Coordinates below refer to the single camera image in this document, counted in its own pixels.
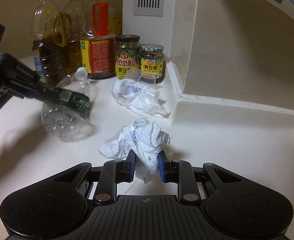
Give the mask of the white tissue ball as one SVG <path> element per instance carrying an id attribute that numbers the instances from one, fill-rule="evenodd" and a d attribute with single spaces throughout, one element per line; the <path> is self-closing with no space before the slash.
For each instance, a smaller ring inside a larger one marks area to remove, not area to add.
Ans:
<path id="1" fill-rule="evenodd" d="M 124 160 L 133 151 L 137 157 L 136 177 L 147 184 L 158 170 L 158 154 L 167 151 L 169 143 L 168 133 L 155 122 L 141 117 L 105 140 L 99 147 L 99 153 L 108 159 Z"/>

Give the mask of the crushed clear plastic bottle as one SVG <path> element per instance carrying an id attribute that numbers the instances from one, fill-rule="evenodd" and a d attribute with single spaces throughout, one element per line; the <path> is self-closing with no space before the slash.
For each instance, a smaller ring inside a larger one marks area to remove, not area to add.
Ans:
<path id="1" fill-rule="evenodd" d="M 76 142 L 90 137 L 90 81 L 88 72 L 80 67 L 56 86 L 60 90 L 57 103 L 42 105 L 42 125 L 46 132 L 64 142 Z"/>

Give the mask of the white tissue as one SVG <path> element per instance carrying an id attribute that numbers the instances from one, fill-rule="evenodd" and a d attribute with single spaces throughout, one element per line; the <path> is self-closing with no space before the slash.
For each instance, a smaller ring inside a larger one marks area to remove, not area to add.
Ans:
<path id="1" fill-rule="evenodd" d="M 108 85 L 110 94 L 121 106 L 140 116 L 150 114 L 158 118 L 169 115 L 160 105 L 159 91 L 133 79 L 116 80 Z"/>

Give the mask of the clear plastic cup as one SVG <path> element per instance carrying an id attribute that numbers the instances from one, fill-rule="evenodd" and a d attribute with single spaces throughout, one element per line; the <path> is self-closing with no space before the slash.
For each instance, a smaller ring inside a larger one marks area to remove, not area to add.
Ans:
<path id="1" fill-rule="evenodd" d="M 151 72 L 143 71 L 139 68 L 130 68 L 125 74 L 126 79 L 133 79 L 137 82 L 143 82 L 154 85 L 156 83 L 156 75 Z"/>

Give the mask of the small dark sauce bottle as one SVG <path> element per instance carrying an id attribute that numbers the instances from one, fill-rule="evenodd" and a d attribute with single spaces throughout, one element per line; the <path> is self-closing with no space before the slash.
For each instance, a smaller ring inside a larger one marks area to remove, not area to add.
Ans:
<path id="1" fill-rule="evenodd" d="M 69 73 L 66 14 L 53 0 L 40 0 L 30 24 L 33 57 L 40 81 L 57 84 Z"/>

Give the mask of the large dark oil bottle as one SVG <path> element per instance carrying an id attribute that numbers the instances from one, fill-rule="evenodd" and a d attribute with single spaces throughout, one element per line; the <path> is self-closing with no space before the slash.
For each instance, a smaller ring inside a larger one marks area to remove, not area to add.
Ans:
<path id="1" fill-rule="evenodd" d="M 82 53 L 80 47 L 80 37 L 83 34 L 84 27 L 84 6 L 81 0 L 69 0 L 64 6 L 63 11 L 66 14 L 66 32 L 69 73 L 72 74 L 82 66 Z"/>

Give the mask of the yellow red label oil bottle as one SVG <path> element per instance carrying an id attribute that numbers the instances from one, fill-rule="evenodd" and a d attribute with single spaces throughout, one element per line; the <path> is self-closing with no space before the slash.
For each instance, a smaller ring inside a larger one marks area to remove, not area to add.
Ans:
<path id="1" fill-rule="evenodd" d="M 115 35 L 110 28 L 111 0 L 84 0 L 84 25 L 80 37 L 82 66 L 88 78 L 102 80 L 115 75 Z"/>

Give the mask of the small pickle jar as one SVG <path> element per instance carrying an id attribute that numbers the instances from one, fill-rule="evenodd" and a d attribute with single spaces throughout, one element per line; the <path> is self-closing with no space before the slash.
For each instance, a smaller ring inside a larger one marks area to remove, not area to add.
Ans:
<path id="1" fill-rule="evenodd" d="M 140 69 L 154 73 L 156 83 L 161 83 L 165 76 L 164 47 L 160 44 L 143 44 L 140 47 Z"/>

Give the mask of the tall green pickle jar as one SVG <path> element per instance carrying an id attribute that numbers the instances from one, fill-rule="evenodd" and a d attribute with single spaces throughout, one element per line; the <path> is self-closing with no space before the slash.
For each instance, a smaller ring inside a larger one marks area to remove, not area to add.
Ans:
<path id="1" fill-rule="evenodd" d="M 131 68 L 140 68 L 140 36 L 118 35 L 114 38 L 115 73 L 119 79 L 124 79 Z"/>

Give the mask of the white wall vent panel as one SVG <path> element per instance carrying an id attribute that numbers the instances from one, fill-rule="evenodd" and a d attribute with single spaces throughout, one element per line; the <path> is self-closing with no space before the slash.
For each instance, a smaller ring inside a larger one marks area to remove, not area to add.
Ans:
<path id="1" fill-rule="evenodd" d="M 137 15 L 138 0 L 123 0 L 123 33 L 138 34 L 141 43 L 164 47 L 176 67 L 180 89 L 186 86 L 198 0 L 161 0 L 158 15 Z"/>

